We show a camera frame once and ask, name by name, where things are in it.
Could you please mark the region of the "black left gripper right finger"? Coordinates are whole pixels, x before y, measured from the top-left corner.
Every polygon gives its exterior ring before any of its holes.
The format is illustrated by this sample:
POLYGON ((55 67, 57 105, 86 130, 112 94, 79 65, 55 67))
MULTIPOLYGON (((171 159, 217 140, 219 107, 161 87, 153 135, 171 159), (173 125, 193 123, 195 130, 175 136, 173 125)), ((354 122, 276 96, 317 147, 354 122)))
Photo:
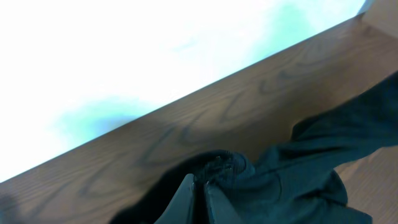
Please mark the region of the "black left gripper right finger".
POLYGON ((215 185, 204 187, 206 210, 210 224, 243 224, 243 220, 226 197, 215 185))

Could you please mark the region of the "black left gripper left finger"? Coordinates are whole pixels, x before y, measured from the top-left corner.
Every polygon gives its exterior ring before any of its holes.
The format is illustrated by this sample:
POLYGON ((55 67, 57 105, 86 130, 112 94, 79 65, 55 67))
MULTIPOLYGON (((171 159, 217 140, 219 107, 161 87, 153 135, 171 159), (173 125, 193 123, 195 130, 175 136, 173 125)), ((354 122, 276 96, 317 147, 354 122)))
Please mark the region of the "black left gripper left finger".
POLYGON ((155 224, 192 224, 194 207, 194 175, 187 174, 155 224))

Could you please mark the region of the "black t-shirt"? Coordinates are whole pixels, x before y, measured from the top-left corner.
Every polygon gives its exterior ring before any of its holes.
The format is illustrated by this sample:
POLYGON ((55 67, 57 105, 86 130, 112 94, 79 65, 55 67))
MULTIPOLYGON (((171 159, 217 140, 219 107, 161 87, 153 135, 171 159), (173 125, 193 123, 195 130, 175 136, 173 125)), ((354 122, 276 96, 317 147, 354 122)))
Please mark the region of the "black t-shirt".
POLYGON ((257 162, 210 151, 168 170, 113 223, 155 223, 187 174, 194 175, 193 223, 209 223, 204 187, 217 186, 244 223, 367 224, 348 206, 336 167, 397 145, 397 75, 342 105, 297 123, 290 141, 265 150, 257 162))

